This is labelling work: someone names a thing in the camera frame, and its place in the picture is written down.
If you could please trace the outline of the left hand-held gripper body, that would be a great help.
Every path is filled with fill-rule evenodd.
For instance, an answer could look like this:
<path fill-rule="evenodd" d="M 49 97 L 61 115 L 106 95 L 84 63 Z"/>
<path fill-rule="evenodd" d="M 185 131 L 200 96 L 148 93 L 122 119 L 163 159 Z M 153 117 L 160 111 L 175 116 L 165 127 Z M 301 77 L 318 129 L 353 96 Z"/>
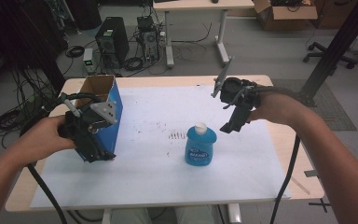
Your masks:
<path fill-rule="evenodd" d="M 58 128 L 60 137 L 72 138 L 75 131 L 97 133 L 101 128 L 107 128 L 118 123 L 117 102 L 88 103 L 86 110 L 76 108 L 70 101 L 64 104 L 69 108 L 69 117 Z"/>

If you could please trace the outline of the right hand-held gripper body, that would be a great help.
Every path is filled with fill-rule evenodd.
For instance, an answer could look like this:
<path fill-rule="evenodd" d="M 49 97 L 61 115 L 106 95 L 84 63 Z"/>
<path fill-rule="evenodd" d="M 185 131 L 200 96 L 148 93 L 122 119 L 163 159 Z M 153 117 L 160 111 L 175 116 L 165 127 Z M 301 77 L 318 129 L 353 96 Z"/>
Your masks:
<path fill-rule="evenodd" d="M 234 105 L 246 107 L 252 111 L 261 103 L 260 94 L 255 90 L 257 84 L 247 79 L 228 77 L 227 71 L 232 60 L 233 58 L 230 57 L 221 73 L 213 80 L 214 86 L 211 96 L 215 98 L 217 94 L 220 94 L 220 101 L 227 104 L 224 109 Z"/>

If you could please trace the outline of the blue cardboard box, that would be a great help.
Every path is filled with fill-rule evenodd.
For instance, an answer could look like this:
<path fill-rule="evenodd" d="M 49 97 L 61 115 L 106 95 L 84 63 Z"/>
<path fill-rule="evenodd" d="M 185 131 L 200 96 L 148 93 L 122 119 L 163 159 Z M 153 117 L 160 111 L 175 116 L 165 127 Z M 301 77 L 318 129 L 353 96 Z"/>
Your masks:
<path fill-rule="evenodd" d="M 116 112 L 118 123 L 107 128 L 101 128 L 97 133 L 88 133 L 88 140 L 85 142 L 93 142 L 93 137 L 98 137 L 115 152 L 117 142 L 117 134 L 119 130 L 123 104 L 120 98 L 116 78 L 113 75 L 101 75 L 95 77 L 87 77 L 80 91 L 82 93 L 92 93 L 101 102 L 117 102 Z"/>

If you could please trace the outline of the blue bottle with white cap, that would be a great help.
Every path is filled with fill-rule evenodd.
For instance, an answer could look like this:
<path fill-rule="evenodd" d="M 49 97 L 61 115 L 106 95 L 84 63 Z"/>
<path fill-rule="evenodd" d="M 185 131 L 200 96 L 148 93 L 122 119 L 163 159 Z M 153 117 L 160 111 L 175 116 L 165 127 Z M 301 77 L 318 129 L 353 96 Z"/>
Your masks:
<path fill-rule="evenodd" d="M 209 165 L 213 159 L 216 133 L 203 122 L 196 123 L 187 131 L 185 160 L 193 166 Z"/>

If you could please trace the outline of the person's right hand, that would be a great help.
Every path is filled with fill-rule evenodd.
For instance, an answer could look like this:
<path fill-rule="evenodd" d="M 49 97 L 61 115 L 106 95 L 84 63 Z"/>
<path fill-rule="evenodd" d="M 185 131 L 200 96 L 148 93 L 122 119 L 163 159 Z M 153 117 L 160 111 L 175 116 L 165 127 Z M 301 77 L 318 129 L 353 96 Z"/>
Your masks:
<path fill-rule="evenodd" d="M 250 114 L 249 121 L 266 119 L 286 124 L 291 114 L 290 106 L 296 105 L 296 101 L 291 97 L 273 92 L 262 93 L 260 100 L 260 106 Z"/>

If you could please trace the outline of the person's left hand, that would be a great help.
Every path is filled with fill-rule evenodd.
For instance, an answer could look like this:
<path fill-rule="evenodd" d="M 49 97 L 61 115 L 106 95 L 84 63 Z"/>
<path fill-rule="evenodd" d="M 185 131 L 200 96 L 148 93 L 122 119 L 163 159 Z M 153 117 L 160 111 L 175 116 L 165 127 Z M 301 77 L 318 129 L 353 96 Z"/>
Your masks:
<path fill-rule="evenodd" d="M 59 135 L 59 127 L 64 122 L 64 116 L 44 118 L 24 135 L 28 140 L 27 146 L 33 150 L 36 158 L 43 159 L 55 152 L 75 147 L 71 139 Z"/>

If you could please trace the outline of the small white device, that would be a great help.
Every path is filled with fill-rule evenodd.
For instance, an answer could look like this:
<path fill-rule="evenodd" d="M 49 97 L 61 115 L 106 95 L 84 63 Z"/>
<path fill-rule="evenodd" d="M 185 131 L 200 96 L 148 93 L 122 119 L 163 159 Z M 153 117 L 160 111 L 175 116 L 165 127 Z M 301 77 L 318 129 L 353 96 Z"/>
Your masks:
<path fill-rule="evenodd" d="M 94 71 L 93 49 L 87 48 L 84 50 L 83 64 L 85 66 L 86 71 L 89 74 L 92 74 Z"/>

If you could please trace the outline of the black computer tower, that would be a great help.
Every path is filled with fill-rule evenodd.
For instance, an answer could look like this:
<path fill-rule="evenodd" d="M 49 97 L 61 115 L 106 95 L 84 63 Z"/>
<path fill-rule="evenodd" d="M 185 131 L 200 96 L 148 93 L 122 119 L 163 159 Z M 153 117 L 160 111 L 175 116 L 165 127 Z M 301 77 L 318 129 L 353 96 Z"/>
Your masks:
<path fill-rule="evenodd" d="M 95 39 L 104 61 L 112 68 L 121 68 L 130 49 L 124 20 L 107 17 Z"/>

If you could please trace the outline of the brown cardboard box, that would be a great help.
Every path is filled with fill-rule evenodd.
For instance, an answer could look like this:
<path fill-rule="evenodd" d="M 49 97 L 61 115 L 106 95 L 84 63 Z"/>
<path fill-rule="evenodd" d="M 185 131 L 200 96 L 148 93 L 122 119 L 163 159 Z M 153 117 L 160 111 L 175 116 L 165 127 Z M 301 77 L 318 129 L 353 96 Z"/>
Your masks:
<path fill-rule="evenodd" d="M 309 20 L 318 18 L 316 6 L 310 0 L 298 4 L 273 4 L 274 0 L 253 0 L 256 18 L 265 31 L 301 31 Z"/>

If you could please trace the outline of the grey floor mat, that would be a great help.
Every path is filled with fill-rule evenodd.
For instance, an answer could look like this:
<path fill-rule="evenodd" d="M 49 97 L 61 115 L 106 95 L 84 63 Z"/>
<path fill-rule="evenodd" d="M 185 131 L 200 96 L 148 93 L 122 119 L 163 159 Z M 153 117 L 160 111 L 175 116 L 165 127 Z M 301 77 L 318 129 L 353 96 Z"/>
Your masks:
<path fill-rule="evenodd" d="M 305 79 L 273 79 L 275 87 L 282 87 L 299 92 L 306 83 Z M 356 127 L 331 92 L 327 84 L 323 84 L 313 97 L 311 109 L 317 113 L 333 131 L 356 131 Z"/>

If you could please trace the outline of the white desk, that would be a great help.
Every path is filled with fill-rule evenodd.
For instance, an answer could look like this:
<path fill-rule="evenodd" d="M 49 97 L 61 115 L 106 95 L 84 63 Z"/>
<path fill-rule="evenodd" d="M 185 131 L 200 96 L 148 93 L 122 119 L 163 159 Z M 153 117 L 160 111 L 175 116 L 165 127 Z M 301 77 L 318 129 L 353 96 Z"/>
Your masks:
<path fill-rule="evenodd" d="M 210 18 L 211 22 L 220 23 L 218 36 L 215 38 L 222 63 L 229 61 L 226 48 L 223 43 L 226 28 L 227 14 L 231 9 L 253 8 L 252 0 L 153 0 L 153 8 L 163 11 L 166 27 L 166 64 L 169 68 L 174 67 L 172 51 L 172 39 L 170 37 L 171 18 L 178 14 L 184 21 L 202 21 Z"/>

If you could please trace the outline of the open computer case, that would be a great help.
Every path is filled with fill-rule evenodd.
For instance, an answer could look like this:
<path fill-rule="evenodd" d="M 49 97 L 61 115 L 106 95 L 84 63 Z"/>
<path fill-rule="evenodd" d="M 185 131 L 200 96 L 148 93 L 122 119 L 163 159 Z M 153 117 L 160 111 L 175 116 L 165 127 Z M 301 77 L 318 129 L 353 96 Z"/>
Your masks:
<path fill-rule="evenodd" d="M 143 47 L 145 60 L 154 63 L 159 60 L 158 30 L 151 16 L 137 18 L 139 39 Z"/>

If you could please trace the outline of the black metal stand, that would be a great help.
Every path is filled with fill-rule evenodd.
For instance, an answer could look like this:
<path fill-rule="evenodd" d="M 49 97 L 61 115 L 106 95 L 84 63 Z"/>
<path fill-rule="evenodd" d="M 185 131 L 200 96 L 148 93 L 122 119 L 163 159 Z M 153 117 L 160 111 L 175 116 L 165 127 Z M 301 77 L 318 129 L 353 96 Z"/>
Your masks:
<path fill-rule="evenodd" d="M 299 91 L 298 98 L 303 105 L 313 105 L 313 97 L 324 84 L 326 79 L 334 74 L 338 61 L 348 50 L 357 36 L 358 2 L 337 31 L 321 60 L 317 63 L 306 83 Z"/>

